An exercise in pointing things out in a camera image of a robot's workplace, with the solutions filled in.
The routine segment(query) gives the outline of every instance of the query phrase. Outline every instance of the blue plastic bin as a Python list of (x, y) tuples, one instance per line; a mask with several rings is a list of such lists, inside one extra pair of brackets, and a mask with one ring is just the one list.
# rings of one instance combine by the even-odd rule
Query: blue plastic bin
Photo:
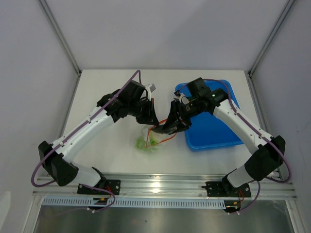
[[(228, 81), (222, 80), (230, 89), (232, 100), (239, 106), (237, 99), (233, 93), (231, 85)], [(227, 92), (224, 85), (214, 81), (205, 81), (205, 84), (213, 91), (217, 88)], [(175, 91), (180, 89), (185, 83), (176, 86)], [(190, 97), (187, 87), (181, 89), (180, 93), (184, 93), (186, 97)], [(191, 151), (210, 150), (214, 148), (231, 147), (243, 142), (236, 136), (228, 126), (222, 121), (209, 113), (201, 113), (191, 118), (192, 126), (185, 131), (186, 142)]]

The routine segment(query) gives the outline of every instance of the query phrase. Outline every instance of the white table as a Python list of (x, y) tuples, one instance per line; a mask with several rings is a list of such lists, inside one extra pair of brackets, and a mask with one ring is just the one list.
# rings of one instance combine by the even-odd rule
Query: white table
[[(135, 70), (84, 70), (65, 133), (75, 127), (103, 95), (121, 88), (134, 72)], [(142, 70), (141, 74), (143, 84), (154, 83), (156, 86), (153, 97), (159, 120), (168, 116), (175, 86), (202, 77), (228, 80), (241, 110), (258, 124), (244, 71)], [(104, 173), (227, 174), (250, 157), (245, 145), (191, 152), (184, 133), (178, 133), (159, 152), (146, 154), (134, 147), (137, 133), (142, 127), (132, 116), (120, 119), (93, 138), (74, 161), (94, 166)]]

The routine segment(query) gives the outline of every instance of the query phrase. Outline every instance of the gray floor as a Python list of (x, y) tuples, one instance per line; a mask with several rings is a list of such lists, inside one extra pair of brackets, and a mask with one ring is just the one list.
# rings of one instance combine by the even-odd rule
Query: gray floor
[(43, 206), (35, 233), (293, 233), (284, 201), (257, 201), (241, 215), (223, 210), (110, 208), (92, 214)]

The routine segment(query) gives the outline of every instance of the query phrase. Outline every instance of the white wall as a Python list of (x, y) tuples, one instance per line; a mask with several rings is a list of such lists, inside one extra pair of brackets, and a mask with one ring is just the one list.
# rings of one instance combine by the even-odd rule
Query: white wall
[(287, 0), (48, 0), (82, 69), (248, 70)]
[(35, 0), (0, 1), (0, 196), (12, 192), (3, 233), (20, 232), (39, 162), (60, 131), (76, 76)]
[(286, 140), (293, 181), (311, 221), (311, 1), (299, 0), (255, 72), (269, 128)]

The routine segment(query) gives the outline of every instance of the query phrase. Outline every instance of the orange strap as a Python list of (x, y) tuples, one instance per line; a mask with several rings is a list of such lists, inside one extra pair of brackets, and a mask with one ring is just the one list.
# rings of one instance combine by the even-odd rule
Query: orange strap
[[(159, 124), (165, 123), (166, 120), (167, 120), (167, 119), (160, 121)], [(151, 128), (148, 129), (147, 140), (146, 140), (146, 146), (145, 146), (145, 148), (153, 147), (153, 146), (158, 145), (158, 144), (160, 144), (160, 143), (162, 143), (162, 142), (166, 142), (166, 141), (168, 141), (168, 140), (171, 140), (171, 139), (173, 139), (173, 138), (176, 136), (176, 134), (177, 134), (177, 133), (175, 133), (173, 136), (171, 136), (171, 137), (169, 137), (169, 138), (165, 138), (165, 139), (163, 139), (162, 141), (160, 141), (160, 142), (158, 142), (158, 143), (156, 143), (156, 144), (154, 144), (154, 145), (147, 146), (150, 131), (151, 131), (152, 129), (154, 129), (154, 128), (155, 128), (155, 126), (153, 126), (153, 127), (151, 127)]]

